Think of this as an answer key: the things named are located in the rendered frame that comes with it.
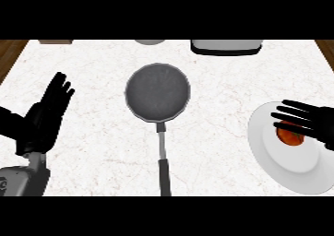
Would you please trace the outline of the grey frying pan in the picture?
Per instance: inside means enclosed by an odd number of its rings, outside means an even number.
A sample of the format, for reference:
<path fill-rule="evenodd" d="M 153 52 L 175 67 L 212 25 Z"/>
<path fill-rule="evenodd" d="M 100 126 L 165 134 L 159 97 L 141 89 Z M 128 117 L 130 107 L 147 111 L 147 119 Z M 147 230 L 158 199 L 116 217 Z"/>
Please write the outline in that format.
<path fill-rule="evenodd" d="M 171 196 L 165 132 L 166 122 L 184 111 L 190 98 L 190 85 L 184 73 L 168 64 L 144 65 L 131 74 L 124 95 L 133 115 L 156 125 L 159 189 L 161 196 Z"/>

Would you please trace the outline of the red tomato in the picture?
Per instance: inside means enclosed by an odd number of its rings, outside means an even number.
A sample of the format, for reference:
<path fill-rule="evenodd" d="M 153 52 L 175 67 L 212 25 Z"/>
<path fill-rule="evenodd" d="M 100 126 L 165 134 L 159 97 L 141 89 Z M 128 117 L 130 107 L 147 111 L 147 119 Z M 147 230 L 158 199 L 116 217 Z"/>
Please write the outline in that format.
<path fill-rule="evenodd" d="M 304 143 L 305 136 L 282 128 L 276 129 L 276 136 L 280 142 L 288 146 L 296 147 Z"/>

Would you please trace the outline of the white plate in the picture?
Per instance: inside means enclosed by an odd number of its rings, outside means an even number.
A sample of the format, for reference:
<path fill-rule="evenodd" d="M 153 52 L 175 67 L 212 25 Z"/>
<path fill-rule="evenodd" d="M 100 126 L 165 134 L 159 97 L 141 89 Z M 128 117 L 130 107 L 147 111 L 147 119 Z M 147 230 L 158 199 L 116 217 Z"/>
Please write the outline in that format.
<path fill-rule="evenodd" d="M 248 141 L 254 158 L 274 181 L 304 195 L 325 193 L 334 187 L 334 151 L 322 142 L 304 137 L 298 146 L 285 144 L 276 133 L 271 113 L 279 101 L 262 104 L 248 122 Z"/>

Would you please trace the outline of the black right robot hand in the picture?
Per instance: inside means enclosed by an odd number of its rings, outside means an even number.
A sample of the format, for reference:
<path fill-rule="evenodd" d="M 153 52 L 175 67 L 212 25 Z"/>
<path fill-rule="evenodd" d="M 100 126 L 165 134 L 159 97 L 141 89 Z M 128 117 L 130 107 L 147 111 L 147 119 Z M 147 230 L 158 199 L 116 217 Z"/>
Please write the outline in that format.
<path fill-rule="evenodd" d="M 289 124 L 273 123 L 276 128 L 314 138 L 334 151 L 334 108 L 317 107 L 295 100 L 282 100 L 271 117 Z"/>

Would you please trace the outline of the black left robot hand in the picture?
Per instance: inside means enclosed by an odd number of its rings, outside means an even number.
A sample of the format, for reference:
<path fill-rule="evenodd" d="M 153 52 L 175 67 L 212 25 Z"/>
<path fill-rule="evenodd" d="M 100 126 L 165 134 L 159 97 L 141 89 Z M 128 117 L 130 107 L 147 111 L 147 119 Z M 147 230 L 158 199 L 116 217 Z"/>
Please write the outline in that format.
<path fill-rule="evenodd" d="M 73 93 L 66 75 L 57 72 L 25 117 L 0 106 L 0 135 L 16 141 L 17 156 L 31 152 L 44 154 L 53 148 Z"/>

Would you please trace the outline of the white and black appliance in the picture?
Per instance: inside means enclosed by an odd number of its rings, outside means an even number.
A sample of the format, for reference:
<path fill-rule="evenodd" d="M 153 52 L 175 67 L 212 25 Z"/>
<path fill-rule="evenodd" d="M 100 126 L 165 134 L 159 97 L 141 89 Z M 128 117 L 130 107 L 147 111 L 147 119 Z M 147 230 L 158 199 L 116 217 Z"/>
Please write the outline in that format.
<path fill-rule="evenodd" d="M 190 50 L 196 54 L 215 56 L 254 55 L 260 52 L 261 40 L 192 40 Z"/>

